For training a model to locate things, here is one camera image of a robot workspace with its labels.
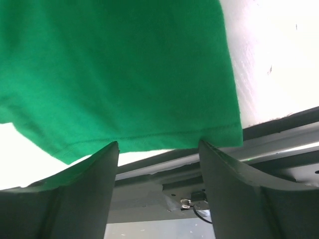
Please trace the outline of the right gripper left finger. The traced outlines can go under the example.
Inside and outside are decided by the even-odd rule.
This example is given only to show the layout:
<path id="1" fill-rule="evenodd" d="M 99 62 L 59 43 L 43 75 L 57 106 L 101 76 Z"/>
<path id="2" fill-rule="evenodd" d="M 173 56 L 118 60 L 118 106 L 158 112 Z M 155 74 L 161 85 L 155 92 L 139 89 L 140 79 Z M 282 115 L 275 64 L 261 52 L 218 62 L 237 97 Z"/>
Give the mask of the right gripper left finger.
<path id="1" fill-rule="evenodd" d="M 118 159 L 118 143 L 112 142 L 53 176 L 2 190 L 0 237 L 104 238 Z"/>

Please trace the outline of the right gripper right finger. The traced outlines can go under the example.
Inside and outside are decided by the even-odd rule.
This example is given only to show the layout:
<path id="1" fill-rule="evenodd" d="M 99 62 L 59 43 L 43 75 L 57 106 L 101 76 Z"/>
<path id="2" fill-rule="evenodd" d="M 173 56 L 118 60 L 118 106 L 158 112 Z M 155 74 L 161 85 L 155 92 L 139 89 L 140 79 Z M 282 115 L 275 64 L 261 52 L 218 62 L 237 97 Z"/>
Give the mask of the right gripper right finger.
<path id="1" fill-rule="evenodd" d="M 216 238 L 318 238 L 317 187 L 264 173 L 206 141 L 198 153 Z"/>

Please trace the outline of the bright green t-shirt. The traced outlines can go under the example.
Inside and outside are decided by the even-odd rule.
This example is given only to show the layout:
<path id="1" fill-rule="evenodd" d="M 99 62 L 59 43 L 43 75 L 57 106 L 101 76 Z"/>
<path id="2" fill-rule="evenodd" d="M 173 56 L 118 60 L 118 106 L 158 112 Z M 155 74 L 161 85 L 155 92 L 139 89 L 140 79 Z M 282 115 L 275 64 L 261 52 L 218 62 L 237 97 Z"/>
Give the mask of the bright green t-shirt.
<path id="1" fill-rule="evenodd" d="M 70 164 L 243 143 L 217 0 L 3 0 L 0 121 Z"/>

